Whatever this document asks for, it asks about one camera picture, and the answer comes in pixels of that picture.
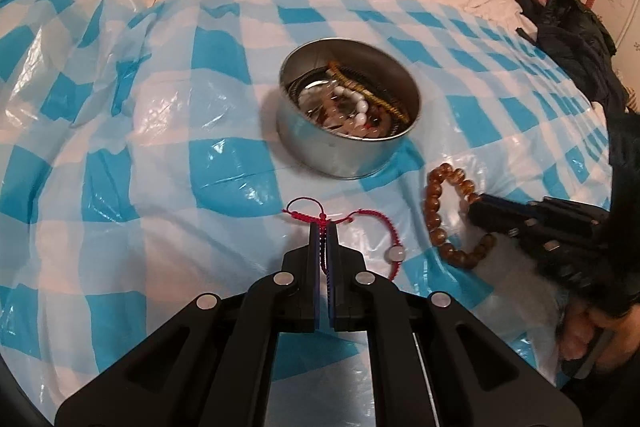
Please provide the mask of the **person's hand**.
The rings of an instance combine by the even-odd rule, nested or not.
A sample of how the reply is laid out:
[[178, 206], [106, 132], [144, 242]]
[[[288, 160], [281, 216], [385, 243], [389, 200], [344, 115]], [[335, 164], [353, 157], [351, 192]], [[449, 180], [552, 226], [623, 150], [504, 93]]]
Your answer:
[[598, 329], [612, 332], [613, 337], [597, 358], [597, 369], [621, 367], [639, 350], [639, 306], [634, 305], [623, 317], [610, 317], [582, 299], [570, 298], [559, 337], [561, 359], [582, 359]]

